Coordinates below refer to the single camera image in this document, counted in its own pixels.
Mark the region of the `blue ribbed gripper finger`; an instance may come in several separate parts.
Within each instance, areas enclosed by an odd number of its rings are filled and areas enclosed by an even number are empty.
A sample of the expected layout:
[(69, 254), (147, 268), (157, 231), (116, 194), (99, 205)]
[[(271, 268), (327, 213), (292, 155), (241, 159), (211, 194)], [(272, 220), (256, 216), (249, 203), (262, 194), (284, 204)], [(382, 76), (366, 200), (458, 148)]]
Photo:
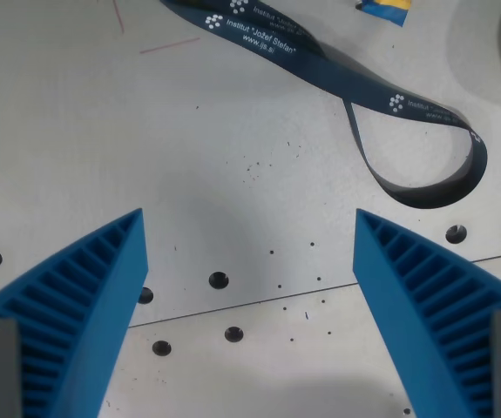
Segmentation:
[(353, 272), (419, 417), (492, 417), (501, 280), (385, 218), (355, 215)]
[(0, 320), (19, 332), (25, 417), (98, 415), (147, 273), (136, 209), (0, 290)]

